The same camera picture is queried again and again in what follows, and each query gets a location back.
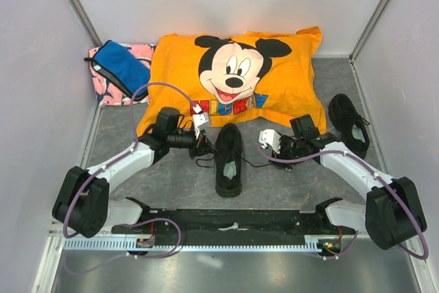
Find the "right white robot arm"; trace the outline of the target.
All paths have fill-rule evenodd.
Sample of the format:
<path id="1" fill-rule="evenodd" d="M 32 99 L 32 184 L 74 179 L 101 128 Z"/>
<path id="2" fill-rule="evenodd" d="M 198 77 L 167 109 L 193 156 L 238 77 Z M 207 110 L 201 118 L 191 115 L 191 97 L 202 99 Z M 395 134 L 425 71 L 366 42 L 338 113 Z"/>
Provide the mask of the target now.
<path id="1" fill-rule="evenodd" d="M 318 205 L 315 228 L 324 234 L 338 226 L 365 232 L 381 249 L 402 247 L 418 237 L 422 254 L 412 256 L 425 260 L 429 255 L 423 233 L 426 219 L 415 184 L 407 177 L 393 178 L 352 153 L 331 133 L 320 133 L 310 115 L 290 121 L 293 136 L 275 130 L 264 130 L 260 142 L 272 148 L 269 160 L 292 165 L 308 160 L 336 173 L 365 200 L 364 205 L 333 199 Z"/>

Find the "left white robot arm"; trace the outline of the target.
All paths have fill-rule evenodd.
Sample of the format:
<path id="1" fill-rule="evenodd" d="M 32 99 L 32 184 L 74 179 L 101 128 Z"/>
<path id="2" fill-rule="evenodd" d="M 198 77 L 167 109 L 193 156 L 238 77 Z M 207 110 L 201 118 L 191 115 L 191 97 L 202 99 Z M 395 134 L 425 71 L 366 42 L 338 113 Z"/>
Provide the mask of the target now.
<path id="1" fill-rule="evenodd" d="M 136 173 L 159 162 L 172 148 L 188 150 L 191 158 L 214 152 L 205 133 L 211 119 L 199 106 L 194 111 L 192 125 L 181 128 L 180 112 L 164 107 L 155 123 L 123 152 L 88 169 L 72 167 L 52 209 L 53 218 L 63 224 L 63 229 L 73 231 L 65 237 L 91 238 L 105 227 L 123 224 L 135 233 L 146 232 L 151 218 L 143 212 L 145 205 L 134 198 L 112 200 L 110 194 Z"/>

